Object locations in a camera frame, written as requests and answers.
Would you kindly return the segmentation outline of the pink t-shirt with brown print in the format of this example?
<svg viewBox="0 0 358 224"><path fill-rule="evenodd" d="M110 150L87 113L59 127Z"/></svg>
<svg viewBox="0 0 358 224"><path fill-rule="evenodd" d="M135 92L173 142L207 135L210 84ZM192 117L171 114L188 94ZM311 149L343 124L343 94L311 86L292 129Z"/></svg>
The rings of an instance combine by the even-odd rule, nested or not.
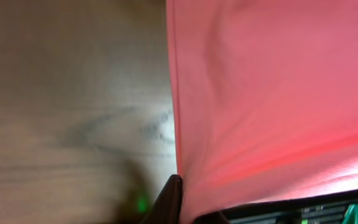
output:
<svg viewBox="0 0 358 224"><path fill-rule="evenodd" d="M358 189L358 0L167 2L180 222Z"/></svg>

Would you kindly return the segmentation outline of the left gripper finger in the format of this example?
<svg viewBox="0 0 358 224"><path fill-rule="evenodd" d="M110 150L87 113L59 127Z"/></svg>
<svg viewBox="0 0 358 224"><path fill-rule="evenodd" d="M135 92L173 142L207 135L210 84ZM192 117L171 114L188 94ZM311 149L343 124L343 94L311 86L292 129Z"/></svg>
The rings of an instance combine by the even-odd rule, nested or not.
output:
<svg viewBox="0 0 358 224"><path fill-rule="evenodd" d="M182 178L177 174L171 175L141 224L177 224L181 211L182 187Z"/></svg>

